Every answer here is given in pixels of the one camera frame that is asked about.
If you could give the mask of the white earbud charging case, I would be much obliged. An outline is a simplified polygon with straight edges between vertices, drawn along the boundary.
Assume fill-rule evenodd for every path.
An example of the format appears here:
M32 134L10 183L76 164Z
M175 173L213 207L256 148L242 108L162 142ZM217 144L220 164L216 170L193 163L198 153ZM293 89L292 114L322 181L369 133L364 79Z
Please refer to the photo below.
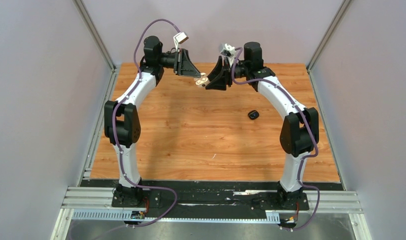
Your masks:
M207 83L209 83L208 75L204 72L200 74L200 77L194 78L195 84L200 88L205 88Z

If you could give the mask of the black earbud charging case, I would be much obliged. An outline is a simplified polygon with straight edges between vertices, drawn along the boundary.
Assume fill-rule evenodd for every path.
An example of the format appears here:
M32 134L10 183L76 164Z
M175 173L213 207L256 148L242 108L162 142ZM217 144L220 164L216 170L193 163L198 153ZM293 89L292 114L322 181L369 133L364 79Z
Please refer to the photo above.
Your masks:
M260 116L260 114L257 110L252 110L247 114L247 116L250 120L255 120Z

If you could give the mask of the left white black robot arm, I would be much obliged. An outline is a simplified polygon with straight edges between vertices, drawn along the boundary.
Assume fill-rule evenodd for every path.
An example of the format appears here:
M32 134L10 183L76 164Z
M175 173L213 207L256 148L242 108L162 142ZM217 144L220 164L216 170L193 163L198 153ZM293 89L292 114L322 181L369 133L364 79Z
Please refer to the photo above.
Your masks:
M174 50L163 52L163 43L158 37L147 37L136 79L120 97L104 105L104 135L113 145L119 165L120 178L114 191L116 201L133 207L144 201L136 154L136 143L141 135L138 109L144 99L159 84L166 68L178 76L201 77L188 50L180 47L187 39L185 32L177 33L173 37Z

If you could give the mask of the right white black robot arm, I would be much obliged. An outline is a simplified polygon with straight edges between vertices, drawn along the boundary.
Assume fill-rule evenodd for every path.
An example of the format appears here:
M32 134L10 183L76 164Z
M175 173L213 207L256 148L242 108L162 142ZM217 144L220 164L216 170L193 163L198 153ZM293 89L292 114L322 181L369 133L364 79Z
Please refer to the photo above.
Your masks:
M214 69L196 80L206 90L225 91L238 79L264 96L276 109L283 124L279 136L285 152L285 164L278 183L277 204L289 209L303 196L303 173L308 158L319 154L319 113L299 103L280 83L276 74L264 65L260 43L250 41L243 47L220 46L220 56Z

